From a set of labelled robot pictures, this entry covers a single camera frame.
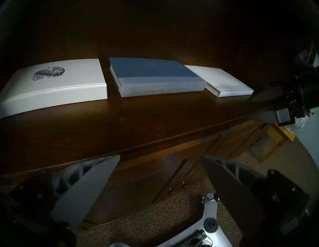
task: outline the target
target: blue book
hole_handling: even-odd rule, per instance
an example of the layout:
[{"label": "blue book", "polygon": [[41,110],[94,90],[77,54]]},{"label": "blue book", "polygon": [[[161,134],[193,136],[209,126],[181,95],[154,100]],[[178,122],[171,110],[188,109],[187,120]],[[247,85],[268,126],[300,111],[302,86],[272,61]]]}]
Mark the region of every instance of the blue book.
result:
[{"label": "blue book", "polygon": [[207,84],[177,61],[122,57],[109,60],[122,97],[203,91]]}]

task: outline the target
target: bolt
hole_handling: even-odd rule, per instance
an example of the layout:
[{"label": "bolt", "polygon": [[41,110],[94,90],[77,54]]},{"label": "bolt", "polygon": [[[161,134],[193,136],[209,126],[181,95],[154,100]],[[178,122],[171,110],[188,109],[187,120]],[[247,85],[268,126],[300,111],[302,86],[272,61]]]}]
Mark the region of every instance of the bolt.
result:
[{"label": "bolt", "polygon": [[306,214],[308,215],[308,217],[310,217],[310,213],[309,213],[309,211],[308,211],[307,208],[305,209],[305,212],[306,212]]}]

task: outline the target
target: book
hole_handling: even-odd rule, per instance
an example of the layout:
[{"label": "book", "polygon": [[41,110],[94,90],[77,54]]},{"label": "book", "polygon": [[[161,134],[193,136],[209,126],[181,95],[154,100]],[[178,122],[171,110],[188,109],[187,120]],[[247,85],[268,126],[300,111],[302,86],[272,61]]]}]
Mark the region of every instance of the book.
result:
[{"label": "book", "polygon": [[110,71],[122,97],[203,91],[206,81],[177,61],[111,57]]},{"label": "book", "polygon": [[185,65],[188,69],[202,77],[206,88],[217,97],[251,95],[254,91],[240,80],[222,69]]},{"label": "book", "polygon": [[99,59],[44,63],[13,74],[0,93],[0,118],[55,105],[107,98]]}]

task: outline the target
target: screw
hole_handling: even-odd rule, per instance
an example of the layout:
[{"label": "screw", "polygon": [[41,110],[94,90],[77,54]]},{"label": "screw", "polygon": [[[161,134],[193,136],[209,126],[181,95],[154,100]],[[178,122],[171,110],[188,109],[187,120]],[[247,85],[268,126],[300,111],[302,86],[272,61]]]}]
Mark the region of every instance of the screw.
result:
[{"label": "screw", "polygon": [[278,196],[277,192],[272,194],[272,200],[275,202],[280,202],[280,197]]}]

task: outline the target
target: white book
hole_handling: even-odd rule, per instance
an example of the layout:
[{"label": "white book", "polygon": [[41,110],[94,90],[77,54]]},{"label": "white book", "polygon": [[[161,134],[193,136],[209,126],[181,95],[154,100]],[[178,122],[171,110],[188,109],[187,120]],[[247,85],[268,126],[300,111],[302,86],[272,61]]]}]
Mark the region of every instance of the white book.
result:
[{"label": "white book", "polygon": [[251,95],[254,91],[222,69],[185,65],[206,82],[206,88],[217,97]]},{"label": "white book", "polygon": [[44,63],[13,74],[0,93],[0,118],[55,105],[107,98],[98,59]]}]

